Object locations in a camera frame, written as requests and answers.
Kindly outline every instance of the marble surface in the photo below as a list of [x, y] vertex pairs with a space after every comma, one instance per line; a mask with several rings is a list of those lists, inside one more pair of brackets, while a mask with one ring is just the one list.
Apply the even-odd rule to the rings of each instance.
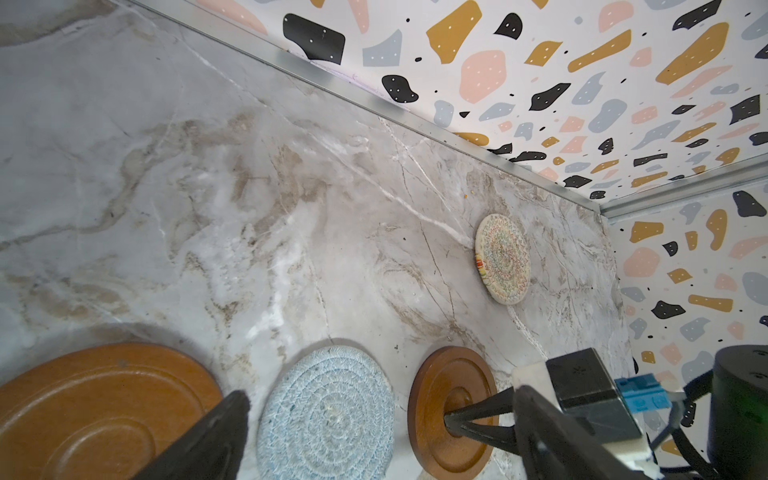
[[[173, 346], [225, 392], [247, 391], [250, 479], [281, 373], [353, 345], [394, 389], [387, 477], [418, 478], [407, 400], [436, 348], [478, 351], [499, 388], [516, 366], [588, 346], [629, 372], [599, 216], [150, 12], [108, 7], [27, 15], [26, 40], [0, 48], [0, 383], [87, 346]], [[531, 288], [509, 308], [475, 268], [490, 213], [530, 244]], [[521, 472], [495, 452], [481, 478]]]

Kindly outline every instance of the blue connector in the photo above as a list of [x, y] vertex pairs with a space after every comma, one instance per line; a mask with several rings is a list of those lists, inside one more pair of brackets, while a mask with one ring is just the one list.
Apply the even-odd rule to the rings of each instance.
[[614, 381], [632, 413], [668, 409], [672, 406], [667, 391], [659, 385], [653, 373]]

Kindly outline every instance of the terrazzo wallpaper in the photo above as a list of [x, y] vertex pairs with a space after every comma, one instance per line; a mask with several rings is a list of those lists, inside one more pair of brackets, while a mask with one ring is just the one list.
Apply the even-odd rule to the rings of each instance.
[[188, 1], [599, 203], [768, 151], [764, 0]]
[[[619, 284], [639, 373], [682, 386], [717, 350], [768, 344], [768, 183], [699, 197], [611, 226]], [[682, 425], [707, 450], [709, 396]], [[668, 411], [645, 414], [651, 437]], [[660, 465], [684, 465], [674, 443]]]

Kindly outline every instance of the silver metal edge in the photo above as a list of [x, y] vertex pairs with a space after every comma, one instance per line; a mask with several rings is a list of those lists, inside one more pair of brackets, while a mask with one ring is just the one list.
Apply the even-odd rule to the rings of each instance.
[[658, 208], [715, 190], [736, 187], [764, 177], [768, 177], [768, 154], [724, 165], [629, 197], [617, 198], [603, 204], [600, 210], [610, 223], [615, 223], [618, 221], [615, 220], [617, 217]]
[[598, 203], [551, 182], [520, 165], [513, 164], [496, 154], [492, 154], [483, 147], [471, 144], [451, 132], [404, 110], [400, 106], [338, 78], [308, 61], [298, 58], [266, 40], [258, 38], [237, 25], [206, 12], [196, 5], [192, 5], [186, 0], [131, 1], [270, 67], [274, 67], [292, 77], [327, 91], [382, 118], [402, 125], [417, 134], [431, 138], [444, 144], [446, 147], [467, 154], [513, 177], [534, 184], [536, 187], [592, 210], [597, 214], [600, 213], [601, 209]]

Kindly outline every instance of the wooden disc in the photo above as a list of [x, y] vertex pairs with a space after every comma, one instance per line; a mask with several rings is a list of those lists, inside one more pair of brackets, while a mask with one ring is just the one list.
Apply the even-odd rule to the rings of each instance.
[[132, 478], [221, 398], [201, 364], [167, 347], [59, 357], [0, 387], [0, 478]]
[[[493, 448], [445, 428], [443, 416], [496, 394], [485, 360], [461, 346], [446, 346], [422, 364], [408, 401], [408, 437], [422, 467], [438, 480], [469, 480], [491, 458]], [[498, 425], [498, 417], [476, 420]]]

